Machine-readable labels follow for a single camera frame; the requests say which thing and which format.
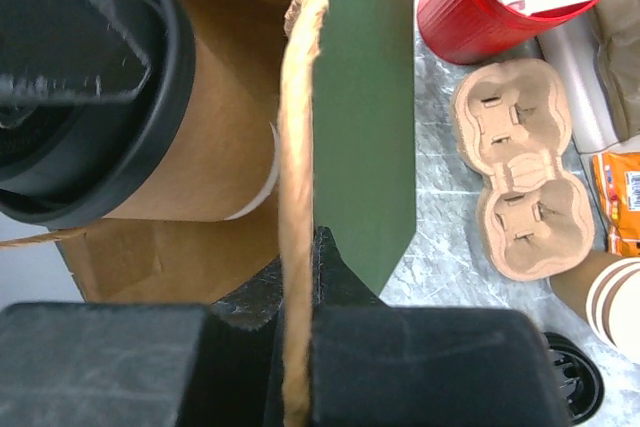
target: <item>red plastic container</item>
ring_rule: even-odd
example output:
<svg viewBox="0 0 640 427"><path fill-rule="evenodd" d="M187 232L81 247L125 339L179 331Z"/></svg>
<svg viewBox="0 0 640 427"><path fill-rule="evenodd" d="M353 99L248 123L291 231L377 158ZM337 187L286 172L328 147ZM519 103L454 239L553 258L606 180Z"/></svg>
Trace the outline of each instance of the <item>red plastic container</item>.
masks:
<svg viewBox="0 0 640 427"><path fill-rule="evenodd" d="M418 28L439 57L474 64L573 19L597 2L527 17L498 0L420 0Z"/></svg>

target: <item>black plastic lid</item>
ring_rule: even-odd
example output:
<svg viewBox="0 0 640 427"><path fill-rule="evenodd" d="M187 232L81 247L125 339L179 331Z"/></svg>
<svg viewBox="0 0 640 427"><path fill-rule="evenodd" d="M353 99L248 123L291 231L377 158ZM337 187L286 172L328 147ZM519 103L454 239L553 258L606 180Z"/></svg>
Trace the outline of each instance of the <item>black plastic lid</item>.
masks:
<svg viewBox="0 0 640 427"><path fill-rule="evenodd" d="M12 166L15 170L13 177L13 172L9 172L11 175L5 172L4 182L7 185L20 183L20 189L6 188L0 176L0 186L4 189L0 191L0 210L9 217L53 229L86 225L111 212L131 196L169 149L191 95L195 75L195 41L189 19L176 0L143 1L141 10L147 6L153 9L157 19L153 30L159 29L162 33L158 68L132 102L38 108L38 112L51 110L62 113L66 110L70 117L35 155L39 162L38 172L44 172L39 182L18 182L21 176L26 179L33 175L36 169L30 170L28 164L33 162L32 159L28 159L26 165L17 163ZM135 11L130 13L132 18L136 17ZM142 29L137 24L133 22L132 28ZM151 45L149 50L158 51L158 45ZM96 144L100 144L102 149L94 148L95 156L89 161L77 162L84 155L83 149ZM96 162L100 152L109 152L110 155ZM67 168L65 158L74 159L78 166L70 173L76 179L71 183L75 188L65 188L63 192L54 192L55 195L36 190L38 184L50 188L47 175L55 177L58 186L64 187L63 181L71 185L71 175L60 176L56 170Z"/></svg>
<svg viewBox="0 0 640 427"><path fill-rule="evenodd" d="M602 405L604 381L598 367L573 342L553 332L544 334L549 344L560 392L574 425L586 422Z"/></svg>

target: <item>orange snack bag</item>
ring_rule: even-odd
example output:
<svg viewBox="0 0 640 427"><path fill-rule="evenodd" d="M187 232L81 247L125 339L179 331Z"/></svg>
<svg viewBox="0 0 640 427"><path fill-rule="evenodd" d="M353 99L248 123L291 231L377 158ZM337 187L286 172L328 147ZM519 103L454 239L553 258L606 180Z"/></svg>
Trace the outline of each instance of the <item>orange snack bag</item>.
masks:
<svg viewBox="0 0 640 427"><path fill-rule="evenodd" d="M640 153L598 154L593 173L609 221L609 252L640 256Z"/></svg>

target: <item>green board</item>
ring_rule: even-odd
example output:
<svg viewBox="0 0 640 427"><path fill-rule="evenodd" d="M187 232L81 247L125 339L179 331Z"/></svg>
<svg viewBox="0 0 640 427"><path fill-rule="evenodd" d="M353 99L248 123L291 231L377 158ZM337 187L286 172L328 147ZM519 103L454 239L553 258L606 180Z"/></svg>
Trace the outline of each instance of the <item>green board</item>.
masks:
<svg viewBox="0 0 640 427"><path fill-rule="evenodd" d="M380 293L415 233L413 0L331 0L320 47L315 223Z"/></svg>

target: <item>plastic bag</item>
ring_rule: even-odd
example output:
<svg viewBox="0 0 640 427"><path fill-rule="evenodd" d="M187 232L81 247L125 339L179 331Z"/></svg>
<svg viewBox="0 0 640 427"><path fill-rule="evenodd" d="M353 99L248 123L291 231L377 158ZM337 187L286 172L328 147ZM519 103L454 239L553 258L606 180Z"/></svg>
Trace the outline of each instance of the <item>plastic bag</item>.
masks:
<svg viewBox="0 0 640 427"><path fill-rule="evenodd" d="M609 223L609 252L640 256L640 153L598 154L593 157L593 171Z"/></svg>

